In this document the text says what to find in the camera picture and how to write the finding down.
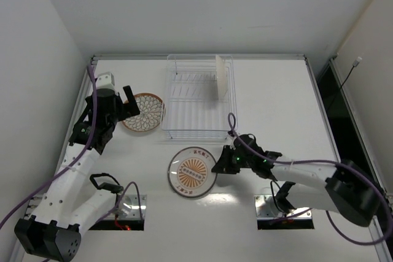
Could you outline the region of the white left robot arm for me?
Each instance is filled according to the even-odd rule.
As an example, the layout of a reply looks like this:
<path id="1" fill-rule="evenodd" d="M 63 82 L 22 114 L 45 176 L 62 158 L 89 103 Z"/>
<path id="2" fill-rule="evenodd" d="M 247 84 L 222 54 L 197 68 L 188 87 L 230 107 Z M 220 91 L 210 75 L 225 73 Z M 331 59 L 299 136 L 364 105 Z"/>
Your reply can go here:
<path id="1" fill-rule="evenodd" d="M 91 169 L 112 139 L 118 122 L 139 115 L 130 86 L 123 88 L 123 102 L 112 84 L 95 87 L 76 121 L 63 164 L 42 201 L 28 218 L 21 218 L 14 232 L 26 253 L 55 261 L 71 261 L 83 235 L 120 199 L 121 185 L 99 185 L 92 197 L 76 206 Z"/>

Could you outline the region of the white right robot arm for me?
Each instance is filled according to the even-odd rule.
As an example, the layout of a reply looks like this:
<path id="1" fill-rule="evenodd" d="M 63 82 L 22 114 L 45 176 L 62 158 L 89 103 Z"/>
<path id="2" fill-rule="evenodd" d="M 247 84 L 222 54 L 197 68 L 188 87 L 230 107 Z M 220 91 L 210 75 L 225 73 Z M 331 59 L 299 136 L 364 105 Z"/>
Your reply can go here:
<path id="1" fill-rule="evenodd" d="M 263 150 L 252 134 L 242 134 L 222 154 L 211 171 L 237 174 L 248 168 L 263 179 L 282 181 L 275 195 L 277 210 L 285 213 L 299 207 L 341 214 L 351 223 L 367 227 L 379 208 L 379 186 L 358 165 L 344 160 L 333 164 L 290 164 L 280 152 Z"/>

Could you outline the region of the green rimmed sunburst plate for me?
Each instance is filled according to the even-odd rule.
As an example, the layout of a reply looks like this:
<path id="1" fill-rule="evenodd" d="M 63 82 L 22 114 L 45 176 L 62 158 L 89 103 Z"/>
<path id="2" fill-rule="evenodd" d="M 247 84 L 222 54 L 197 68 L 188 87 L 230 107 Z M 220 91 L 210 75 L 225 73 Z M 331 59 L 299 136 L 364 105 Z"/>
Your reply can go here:
<path id="1" fill-rule="evenodd" d="M 217 180 L 211 169 L 216 165 L 213 155 L 201 147 L 187 147 L 171 159 L 167 176 L 172 190 L 187 199 L 208 194 Z"/>

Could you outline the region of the orange rimmed flower plate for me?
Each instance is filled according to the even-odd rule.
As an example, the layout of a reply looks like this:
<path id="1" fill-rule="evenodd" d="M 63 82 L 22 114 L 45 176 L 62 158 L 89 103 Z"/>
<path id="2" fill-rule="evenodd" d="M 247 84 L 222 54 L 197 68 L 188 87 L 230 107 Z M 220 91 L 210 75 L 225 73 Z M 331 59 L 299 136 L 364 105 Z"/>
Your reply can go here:
<path id="1" fill-rule="evenodd" d="M 217 95 L 220 101 L 225 99 L 228 91 L 227 72 L 225 61 L 221 56 L 216 55 L 216 81 L 217 81 Z"/>

